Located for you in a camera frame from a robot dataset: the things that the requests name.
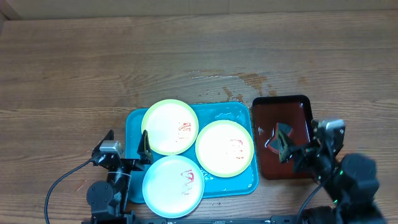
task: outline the blue tray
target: blue tray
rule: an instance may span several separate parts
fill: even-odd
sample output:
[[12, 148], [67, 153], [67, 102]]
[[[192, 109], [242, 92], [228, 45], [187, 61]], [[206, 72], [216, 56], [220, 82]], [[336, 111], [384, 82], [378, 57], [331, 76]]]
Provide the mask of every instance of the blue tray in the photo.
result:
[[[251, 129], [251, 120], [249, 110], [241, 103], [227, 102], [227, 103], [209, 103], [200, 105], [191, 105], [192, 109], [198, 116], [199, 132], [207, 124], [213, 121], [227, 119], [235, 121], [242, 125], [250, 133], [253, 138]], [[126, 158], [139, 158], [137, 148], [141, 140], [141, 123], [145, 112], [148, 109], [139, 109], [133, 111], [126, 121]], [[154, 161], [164, 157], [156, 152], [153, 152]], [[241, 174], [222, 178], [213, 176], [201, 167], [195, 154], [195, 144], [188, 150], [180, 154], [191, 159], [198, 164], [205, 178], [205, 193], [203, 198], [213, 198], [231, 195], [245, 195], [253, 192], [259, 184], [259, 171], [257, 168], [256, 152], [254, 151], [253, 160], [250, 166]], [[129, 188], [129, 200], [134, 203], [145, 203], [142, 196], [142, 181], [145, 173], [150, 166], [145, 166], [145, 171], [136, 171], [132, 173], [131, 184]]]

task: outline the white plate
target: white plate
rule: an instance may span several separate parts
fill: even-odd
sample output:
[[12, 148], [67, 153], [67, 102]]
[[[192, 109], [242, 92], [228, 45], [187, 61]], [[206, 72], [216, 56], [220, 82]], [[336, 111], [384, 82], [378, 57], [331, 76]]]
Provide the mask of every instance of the white plate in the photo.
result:
[[254, 144], [240, 124], [221, 120], [200, 131], [195, 150], [200, 165], [207, 172], [218, 177], [233, 177], [250, 165]]
[[195, 142], [199, 123], [192, 108], [179, 100], [162, 100], [144, 115], [141, 132], [147, 130], [150, 148], [165, 156], [180, 154]]
[[165, 218], [188, 215], [198, 206], [204, 190], [198, 165], [183, 156], [159, 159], [148, 169], [142, 183], [145, 203]]

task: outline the wire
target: wire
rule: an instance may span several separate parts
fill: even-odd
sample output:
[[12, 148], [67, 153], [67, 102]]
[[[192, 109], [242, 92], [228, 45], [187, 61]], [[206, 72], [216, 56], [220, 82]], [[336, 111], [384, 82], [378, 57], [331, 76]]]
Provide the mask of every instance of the wire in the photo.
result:
[[319, 189], [321, 189], [330, 179], [331, 175], [327, 178], [326, 181], [322, 182], [311, 194], [310, 196], [308, 196], [308, 198], [306, 199], [306, 201], [304, 202], [304, 204], [301, 206], [300, 210], [298, 211], [298, 215], [297, 215], [297, 224], [300, 224], [302, 218], [301, 216], [303, 215], [303, 211], [305, 206], [307, 206], [307, 204], [311, 201], [312, 197], [319, 191]]
[[63, 180], [64, 178], [66, 178], [67, 176], [69, 176], [70, 174], [74, 173], [75, 171], [79, 170], [80, 168], [84, 167], [85, 165], [89, 164], [92, 160], [89, 159], [87, 160], [85, 163], [83, 163], [82, 165], [74, 168], [73, 170], [67, 172], [66, 174], [64, 174], [62, 177], [60, 177], [57, 181], [55, 181], [55, 183], [51, 186], [49, 192], [47, 193], [47, 197], [45, 198], [45, 204], [44, 204], [44, 218], [45, 218], [45, 222], [46, 224], [50, 224], [49, 221], [49, 215], [47, 213], [47, 207], [49, 206], [49, 199], [50, 199], [50, 195], [52, 190], [54, 189], [55, 186], [57, 186], [57, 184], [59, 182], [61, 182], [61, 180]]

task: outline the wooden table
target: wooden table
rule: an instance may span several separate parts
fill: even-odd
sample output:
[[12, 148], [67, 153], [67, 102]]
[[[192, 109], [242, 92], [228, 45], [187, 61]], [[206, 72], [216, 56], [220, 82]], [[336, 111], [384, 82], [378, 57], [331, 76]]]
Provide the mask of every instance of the wooden table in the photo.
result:
[[[43, 223], [45, 195], [137, 108], [307, 95], [314, 118], [346, 120], [347, 152], [377, 160], [376, 202], [398, 221], [398, 11], [6, 22], [0, 37], [0, 223]], [[90, 217], [87, 166], [54, 190], [51, 223]], [[296, 213], [310, 180], [260, 179], [188, 218]], [[330, 205], [324, 191], [308, 207]], [[131, 205], [139, 217], [155, 215]]]

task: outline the black cable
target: black cable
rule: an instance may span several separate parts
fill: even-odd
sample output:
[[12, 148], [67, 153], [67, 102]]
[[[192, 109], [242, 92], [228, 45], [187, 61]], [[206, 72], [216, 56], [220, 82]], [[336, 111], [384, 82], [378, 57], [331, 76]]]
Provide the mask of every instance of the black cable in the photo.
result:
[[326, 181], [322, 182], [311, 194], [310, 196], [308, 196], [308, 198], [306, 199], [306, 201], [304, 202], [304, 204], [301, 206], [300, 210], [298, 211], [298, 215], [297, 215], [297, 224], [301, 223], [301, 216], [303, 215], [303, 211], [305, 206], [307, 206], [307, 204], [311, 201], [312, 197], [319, 191], [319, 189], [321, 189], [330, 179], [331, 175], [327, 178]]
[[76, 170], [79, 170], [80, 168], [84, 167], [85, 165], [89, 164], [92, 161], [92, 159], [87, 160], [85, 163], [83, 163], [82, 165], [74, 168], [73, 170], [67, 172], [66, 174], [64, 174], [62, 177], [60, 177], [57, 181], [55, 181], [55, 183], [51, 186], [49, 192], [47, 193], [47, 197], [45, 198], [45, 204], [44, 204], [44, 218], [45, 218], [45, 222], [46, 224], [50, 224], [49, 221], [49, 215], [47, 213], [47, 207], [49, 205], [49, 199], [50, 199], [50, 195], [52, 190], [54, 189], [54, 187], [61, 182], [61, 180], [63, 180], [64, 178], [66, 178], [67, 176], [69, 176], [70, 174], [74, 173]]

